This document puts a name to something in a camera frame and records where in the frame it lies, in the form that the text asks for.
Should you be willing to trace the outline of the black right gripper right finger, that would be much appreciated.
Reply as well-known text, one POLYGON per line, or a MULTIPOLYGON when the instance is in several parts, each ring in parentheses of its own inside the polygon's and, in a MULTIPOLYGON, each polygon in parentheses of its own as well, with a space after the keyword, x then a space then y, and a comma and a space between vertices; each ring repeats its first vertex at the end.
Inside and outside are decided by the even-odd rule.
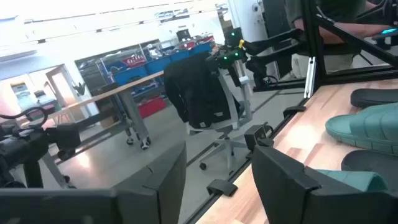
POLYGON ((257 146, 252 173, 269 223, 397 223, 397 194, 375 172, 312 169, 257 146))

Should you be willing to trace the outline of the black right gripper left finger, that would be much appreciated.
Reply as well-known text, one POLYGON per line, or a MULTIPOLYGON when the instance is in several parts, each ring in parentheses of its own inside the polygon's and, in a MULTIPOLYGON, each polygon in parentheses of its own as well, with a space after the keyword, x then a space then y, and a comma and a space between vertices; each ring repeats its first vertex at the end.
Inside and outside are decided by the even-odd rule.
POLYGON ((112 189, 2 189, 1 223, 178 223, 184 141, 112 189))

